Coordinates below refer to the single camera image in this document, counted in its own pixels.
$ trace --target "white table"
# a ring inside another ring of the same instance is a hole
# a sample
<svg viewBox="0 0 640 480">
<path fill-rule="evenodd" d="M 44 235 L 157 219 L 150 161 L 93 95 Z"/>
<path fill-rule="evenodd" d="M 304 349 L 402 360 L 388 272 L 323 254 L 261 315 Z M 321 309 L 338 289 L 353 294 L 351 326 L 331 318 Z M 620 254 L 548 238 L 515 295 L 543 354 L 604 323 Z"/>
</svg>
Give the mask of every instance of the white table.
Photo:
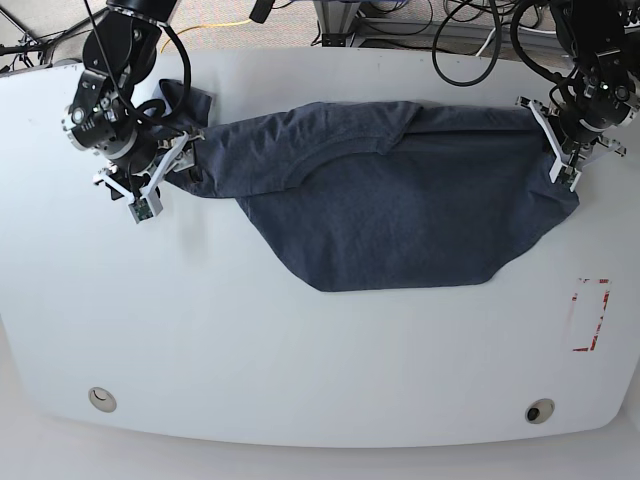
<svg viewBox="0 0 640 480">
<path fill-rule="evenodd" d="M 415 52 L 192 60 L 194 85 L 218 95 L 220 122 L 318 100 L 509 106 L 549 89 L 511 62 L 457 89 Z M 486 65 L 442 63 L 454 78 Z M 331 295 L 290 274 L 232 200 L 165 186 L 166 211 L 136 226 L 91 184 L 103 160 L 60 131 L 79 75 L 0 80 L 0 315 L 42 410 L 167 435 L 331 447 L 536 437 L 598 428 L 618 412 L 640 353 L 640 124 L 616 135 L 627 158 L 587 171 L 580 210 L 488 284 Z M 161 57 L 140 98 L 180 76 L 179 60 Z M 593 327 L 593 308 L 568 321 L 587 277 L 610 279 L 611 300 L 596 350 L 574 352 Z M 115 395 L 114 413 L 89 403 L 96 386 Z M 525 410 L 540 398 L 556 412 L 530 425 Z"/>
</svg>

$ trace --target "yellow cable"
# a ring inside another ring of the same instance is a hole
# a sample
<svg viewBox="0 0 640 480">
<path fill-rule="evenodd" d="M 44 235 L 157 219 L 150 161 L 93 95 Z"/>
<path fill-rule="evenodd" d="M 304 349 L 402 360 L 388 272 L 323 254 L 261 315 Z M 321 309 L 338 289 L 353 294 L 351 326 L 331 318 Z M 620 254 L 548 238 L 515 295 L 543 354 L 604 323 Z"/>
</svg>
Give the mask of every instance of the yellow cable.
<svg viewBox="0 0 640 480">
<path fill-rule="evenodd" d="M 231 22 L 231 23 L 205 23 L 203 25 L 196 25 L 194 27 L 185 28 L 184 30 L 180 30 L 176 35 L 182 35 L 189 30 L 195 30 L 196 28 L 219 28 L 219 27 L 237 27 L 238 25 L 246 25 L 247 23 L 251 23 L 251 20 L 243 20 L 242 22 Z M 167 40 L 164 42 L 164 45 L 160 49 L 160 53 L 164 52 L 164 49 L 167 48 L 171 40 Z"/>
</svg>

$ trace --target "folded fabric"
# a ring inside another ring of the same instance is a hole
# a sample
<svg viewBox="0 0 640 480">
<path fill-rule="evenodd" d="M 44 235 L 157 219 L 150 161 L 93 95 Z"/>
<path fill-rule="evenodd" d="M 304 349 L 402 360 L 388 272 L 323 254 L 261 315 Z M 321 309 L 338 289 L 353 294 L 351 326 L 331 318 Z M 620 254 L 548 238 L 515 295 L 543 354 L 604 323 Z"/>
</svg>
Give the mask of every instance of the folded fabric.
<svg viewBox="0 0 640 480">
<path fill-rule="evenodd" d="M 163 87 L 169 103 L 179 91 Z M 208 97 L 191 97 L 180 121 L 204 126 Z M 204 131 L 204 180 L 167 180 L 236 198 L 287 268 L 326 292 L 486 282 L 579 204 L 551 183 L 525 109 L 314 103 Z"/>
</svg>

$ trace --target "white tabletop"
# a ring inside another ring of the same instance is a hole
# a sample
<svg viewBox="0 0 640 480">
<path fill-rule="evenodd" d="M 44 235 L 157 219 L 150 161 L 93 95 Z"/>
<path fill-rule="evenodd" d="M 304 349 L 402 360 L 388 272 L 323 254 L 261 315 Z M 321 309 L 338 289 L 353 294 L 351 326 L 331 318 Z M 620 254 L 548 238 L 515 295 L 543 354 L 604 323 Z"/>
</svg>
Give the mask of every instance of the white tabletop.
<svg viewBox="0 0 640 480">
<path fill-rule="evenodd" d="M 500 62 L 487 82 L 457 89 L 416 52 L 192 60 L 194 85 L 218 95 L 220 122 L 312 101 L 510 106 L 519 95 L 544 100 L 550 87 Z M 470 78 L 486 61 L 443 55 L 442 64 Z M 91 184 L 103 160 L 60 130 L 79 75 L 0 79 L 0 315 L 41 409 L 167 435 L 331 447 L 535 437 L 616 415 L 640 353 L 639 124 L 617 132 L 627 158 L 587 171 L 580 209 L 486 285 L 332 295 L 289 273 L 233 200 L 165 185 L 166 211 L 136 226 Z M 161 57 L 139 98 L 180 76 L 179 60 Z M 612 282 L 589 352 L 573 351 L 597 313 L 581 303 L 569 315 L 578 278 Z M 115 395 L 114 413 L 91 406 L 96 386 Z M 530 425 L 525 410 L 540 398 L 556 412 Z"/>
</svg>

